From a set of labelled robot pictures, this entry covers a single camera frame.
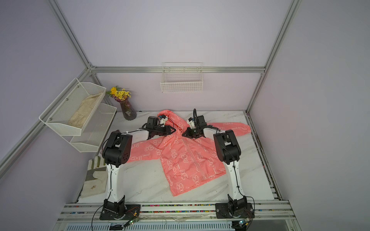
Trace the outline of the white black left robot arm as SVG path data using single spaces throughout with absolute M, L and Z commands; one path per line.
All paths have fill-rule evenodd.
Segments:
M 121 220 L 135 217 L 135 210 L 139 211 L 141 206 L 125 205 L 123 181 L 119 178 L 123 165 L 130 160 L 133 144 L 150 140 L 155 136 L 168 136 L 176 132 L 174 126 L 166 125 L 166 119 L 150 116 L 141 128 L 136 131 L 121 132 L 113 131 L 103 148 L 102 157 L 107 164 L 108 192 L 104 200 L 101 220 Z

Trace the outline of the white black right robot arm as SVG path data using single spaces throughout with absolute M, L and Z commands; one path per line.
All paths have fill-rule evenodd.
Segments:
M 233 130 L 220 129 L 206 123 L 204 116 L 198 116 L 196 110 L 193 117 L 187 121 L 189 127 L 182 134 L 186 138 L 209 138 L 214 141 L 217 157 L 224 164 L 228 176 L 229 194 L 226 213 L 221 210 L 221 204 L 217 204 L 218 215 L 222 217 L 239 218 L 247 214 L 250 203 L 244 195 L 240 185 L 239 161 L 241 148 Z

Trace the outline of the pink bear print jacket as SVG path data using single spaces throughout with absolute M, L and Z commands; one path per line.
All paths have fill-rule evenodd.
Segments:
M 132 144 L 129 162 L 160 160 L 173 196 L 179 196 L 226 174 L 209 138 L 183 137 L 188 123 L 170 110 L 159 112 L 176 129 L 172 135 Z

